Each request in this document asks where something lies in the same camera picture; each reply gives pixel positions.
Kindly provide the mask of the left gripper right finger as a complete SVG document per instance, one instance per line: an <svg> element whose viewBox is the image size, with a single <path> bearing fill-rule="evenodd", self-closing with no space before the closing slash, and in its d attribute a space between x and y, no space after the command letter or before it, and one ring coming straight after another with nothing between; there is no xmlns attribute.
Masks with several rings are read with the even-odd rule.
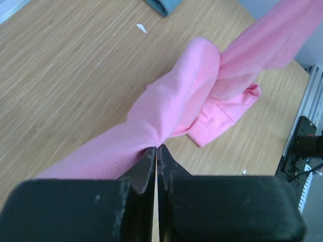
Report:
<svg viewBox="0 0 323 242"><path fill-rule="evenodd" d="M160 241L303 241L306 225L277 176L191 175L156 151Z"/></svg>

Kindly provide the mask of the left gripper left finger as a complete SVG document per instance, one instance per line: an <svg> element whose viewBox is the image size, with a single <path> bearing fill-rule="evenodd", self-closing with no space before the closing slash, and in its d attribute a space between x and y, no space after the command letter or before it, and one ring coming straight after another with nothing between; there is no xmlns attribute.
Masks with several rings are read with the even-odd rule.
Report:
<svg viewBox="0 0 323 242"><path fill-rule="evenodd" d="M156 149L119 179L30 179L1 211L1 241L151 241Z"/></svg>

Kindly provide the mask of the pink t shirt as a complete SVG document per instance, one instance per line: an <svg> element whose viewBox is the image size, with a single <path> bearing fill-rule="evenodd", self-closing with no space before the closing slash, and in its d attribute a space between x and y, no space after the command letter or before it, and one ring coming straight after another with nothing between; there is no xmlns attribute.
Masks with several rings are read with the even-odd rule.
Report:
<svg viewBox="0 0 323 242"><path fill-rule="evenodd" d="M254 79L287 65L322 21L322 1L281 1L224 51L194 38L170 72L146 87L126 121L79 147L39 178L113 179L147 148L189 136L204 146L260 96Z"/></svg>

